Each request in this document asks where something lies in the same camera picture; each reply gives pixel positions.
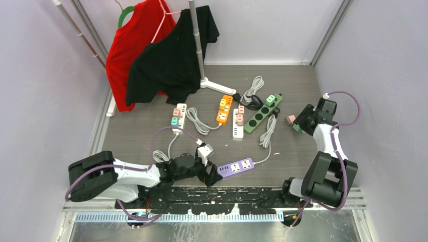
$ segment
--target white power cord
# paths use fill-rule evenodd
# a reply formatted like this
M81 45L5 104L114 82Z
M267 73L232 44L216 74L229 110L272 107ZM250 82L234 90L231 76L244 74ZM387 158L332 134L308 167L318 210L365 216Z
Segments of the white power cord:
M157 162L164 162L164 161L169 161L171 159L171 145L173 144L173 142L176 140L176 138L178 137L179 133L175 134L175 137L173 138L173 140L171 140L169 146L168 146L168 156L160 151L160 150L155 150L153 151L153 159Z
M260 136L260 144L259 144L263 148L269 147L269 154L264 160L255 162L254 164L260 164L262 162L265 162L271 156L271 151L272 151L271 136L272 136L272 133L274 132L276 125L277 125L277 119L275 118L275 116L274 115L269 116L269 119L267 120L267 131L266 133Z
M187 109L186 117L195 124L196 130L198 130L198 132L200 134L205 135L205 136L208 135L209 130L216 130L216 129L220 128L220 126L222 125L222 124L219 124L217 127L211 128L210 126L202 123L202 121L199 120L199 118L198 118L198 111L194 107Z
M263 87L263 85L263 78L261 76L256 76L253 80L253 83L251 84L251 88L244 92L244 95L242 95L240 101L242 102L242 99L244 99L247 103L250 103L251 95L255 95L255 93Z

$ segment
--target green power strip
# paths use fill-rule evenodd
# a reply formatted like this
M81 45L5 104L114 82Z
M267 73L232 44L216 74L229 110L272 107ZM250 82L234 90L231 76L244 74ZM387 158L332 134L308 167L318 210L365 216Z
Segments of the green power strip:
M246 133L251 134L257 127L263 122L263 120L272 113L272 111L280 104L282 101L282 96L280 94L274 94L275 100L270 106L266 104L261 107L259 111L244 125L244 130Z

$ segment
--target white power strip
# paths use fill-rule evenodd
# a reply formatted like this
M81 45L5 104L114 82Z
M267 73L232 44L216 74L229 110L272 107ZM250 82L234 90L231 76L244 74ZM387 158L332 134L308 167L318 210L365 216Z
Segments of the white power strip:
M180 117L178 118L178 127L181 129L184 129L184 121L186 120L186 111L187 111L187 104L186 103L179 103L177 104L177 108L180 111ZM178 129L173 129L173 133L176 134L182 134L183 131Z
M237 121L238 109L233 110L233 127L232 127L232 139L241 141L244 138L244 126L238 126Z

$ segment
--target power strip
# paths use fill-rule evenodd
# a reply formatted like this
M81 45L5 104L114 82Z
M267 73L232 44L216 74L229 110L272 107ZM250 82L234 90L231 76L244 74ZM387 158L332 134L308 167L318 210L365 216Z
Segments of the power strip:
M219 110L219 113L217 114L217 124L222 124L225 125L227 122L227 118L230 112L230 109L232 107L232 101L233 101L233 97L232 96L228 96L228 95L224 95L223 99L226 100L225 103L225 109L224 110ZM224 104L223 99L220 102L220 106L222 106L222 104Z
M233 110L232 139L241 141L244 138L244 126L238 126L238 109Z
M186 103L178 103L177 108L180 111L180 115L178 117L178 126L181 129L184 129L184 121L186 120L186 110L187 110L187 104ZM173 129L173 133L176 134L182 134L183 131L179 129Z
M236 161L227 165L222 165L217 168L217 172L223 177L236 175L254 168L254 163L251 158Z
M252 134L255 129L274 111L274 109L281 103L282 96L280 94L274 94L269 96L271 105L263 105L259 111L244 125L244 131L248 134Z

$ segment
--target clothing rack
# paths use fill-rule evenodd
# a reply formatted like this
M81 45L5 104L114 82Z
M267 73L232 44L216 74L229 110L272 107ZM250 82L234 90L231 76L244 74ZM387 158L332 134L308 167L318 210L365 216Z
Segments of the clothing rack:
M231 88L225 87L223 85L211 82L205 76L205 71L203 69L202 47L201 47L201 43L200 43L198 18L197 18L197 14L196 14L195 0L188 0L188 1L189 1L189 8L190 8L190 16L191 16L192 25L193 25L193 35L195 36L195 41L196 41L196 55L198 57L198 65L199 65L199 70L200 70L200 74L201 74L200 87L201 88L213 89L215 91L222 92L222 93L225 93L228 95L233 95L236 93L235 89L231 89ZM77 35L83 39L83 41L86 43L88 48L92 51L94 57L97 58L98 62L100 62L102 67L105 69L104 61L98 56L98 53L92 47L91 43L87 40L87 38L85 37L83 32L76 25L76 22L73 20L73 18L67 12L67 10L64 8L64 6L61 3L61 0L52 0L52 2L53 2L53 4L55 4L58 7L58 9L61 11L63 16L67 19L69 24L77 32ZM113 116L115 114L115 110L116 110L116 102L115 102L114 97L112 97L106 115L107 116Z

